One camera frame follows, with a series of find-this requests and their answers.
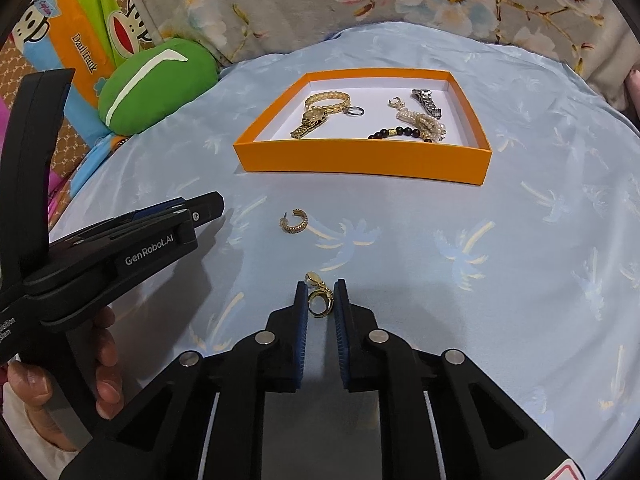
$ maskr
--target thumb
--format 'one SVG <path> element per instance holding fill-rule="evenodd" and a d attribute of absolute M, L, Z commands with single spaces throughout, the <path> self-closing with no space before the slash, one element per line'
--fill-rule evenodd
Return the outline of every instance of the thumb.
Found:
<path fill-rule="evenodd" d="M 14 361 L 9 364 L 7 376 L 12 390 L 24 403 L 33 429 L 44 440 L 60 449 L 76 450 L 43 408 L 53 395 L 51 381 L 43 368 Z"/>

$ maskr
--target jewelry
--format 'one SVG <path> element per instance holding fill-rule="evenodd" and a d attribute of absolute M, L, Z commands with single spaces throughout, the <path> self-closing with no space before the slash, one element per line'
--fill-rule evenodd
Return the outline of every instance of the jewelry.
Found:
<path fill-rule="evenodd" d="M 418 112 L 412 112 L 404 105 L 399 97 L 389 99 L 388 104 L 392 108 L 398 110 L 396 119 L 412 124 L 420 130 L 419 137 L 421 139 L 429 139 L 430 142 L 440 142 L 444 139 L 447 129 L 444 124 L 439 123 L 435 118 Z"/>
<path fill-rule="evenodd" d="M 302 124 L 292 131 L 291 137 L 302 139 L 306 134 L 324 124 L 329 115 L 322 108 L 311 108 L 302 114 Z"/>
<path fill-rule="evenodd" d="M 302 222 L 300 222 L 298 225 L 290 226 L 289 220 L 287 220 L 287 214 L 284 213 L 284 216 L 280 219 L 280 227 L 282 227 L 282 230 L 284 232 L 295 235 L 301 233 L 306 229 L 306 226 L 309 225 L 309 217 L 304 211 L 302 211 L 302 209 L 294 209 L 293 216 L 302 218 Z"/>
<path fill-rule="evenodd" d="M 309 294 L 309 312 L 311 312 L 313 317 L 318 319 L 321 317 L 327 317 L 334 309 L 334 294 L 331 292 L 331 289 L 327 287 L 326 284 L 322 281 L 320 276 L 318 276 L 315 272 L 308 272 L 305 276 L 305 279 L 316 288 L 316 290 L 313 290 Z M 318 296 L 324 300 L 325 305 L 324 310 L 320 313 L 311 310 L 311 301 Z"/>
<path fill-rule="evenodd" d="M 327 101 L 328 99 L 342 99 L 342 102 L 335 105 L 311 106 L 314 103 L 317 103 L 319 101 Z M 360 108 L 359 106 L 351 106 L 351 97 L 349 97 L 349 94 L 345 92 L 321 92 L 319 94 L 312 95 L 311 97 L 308 97 L 306 99 L 305 108 L 306 110 L 319 108 L 321 110 L 324 110 L 328 114 L 337 114 L 338 112 L 343 112 L 350 116 L 364 115 L 364 108 Z"/>
<path fill-rule="evenodd" d="M 431 117 L 436 119 L 442 118 L 442 110 L 438 108 L 433 99 L 431 99 L 431 90 L 411 90 L 411 97 L 413 97 L 416 101 L 420 103 L 420 106 L 424 108 Z"/>
<path fill-rule="evenodd" d="M 414 139 L 422 139 L 424 142 L 433 142 L 427 133 L 421 132 L 418 128 L 396 126 L 395 128 L 382 128 L 379 132 L 367 137 L 367 139 L 386 139 L 387 137 L 407 136 Z"/>

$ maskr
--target red and white sticker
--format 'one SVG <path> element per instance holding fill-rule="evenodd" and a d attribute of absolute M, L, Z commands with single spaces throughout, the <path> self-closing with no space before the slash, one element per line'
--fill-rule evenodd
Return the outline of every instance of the red and white sticker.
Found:
<path fill-rule="evenodd" d="M 568 458 L 545 480 L 584 480 L 584 477 L 574 461 Z"/>

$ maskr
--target cartoon face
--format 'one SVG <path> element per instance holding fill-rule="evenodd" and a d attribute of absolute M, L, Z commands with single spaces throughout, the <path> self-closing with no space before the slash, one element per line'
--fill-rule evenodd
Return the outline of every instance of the cartoon face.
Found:
<path fill-rule="evenodd" d="M 117 53 L 122 57 L 131 57 L 140 51 L 139 41 L 151 43 L 151 38 L 140 14 L 133 4 L 127 1 L 127 13 L 116 10 L 109 15 L 109 36 Z"/>
<path fill-rule="evenodd" d="M 12 38 L 18 50 L 24 53 L 25 42 L 36 43 L 44 38 L 48 31 L 49 20 L 32 3 L 24 11 L 18 23 L 15 24 L 14 30 L 12 30 Z"/>

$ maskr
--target watch face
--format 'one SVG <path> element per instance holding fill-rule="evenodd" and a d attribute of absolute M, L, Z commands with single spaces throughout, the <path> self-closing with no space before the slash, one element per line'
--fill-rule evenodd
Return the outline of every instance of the watch face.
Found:
<path fill-rule="evenodd" d="M 302 120 L 308 121 L 309 123 L 314 123 L 316 121 L 321 120 L 326 115 L 324 110 L 319 108 L 311 108 L 311 110 L 307 110 L 302 114 Z"/>

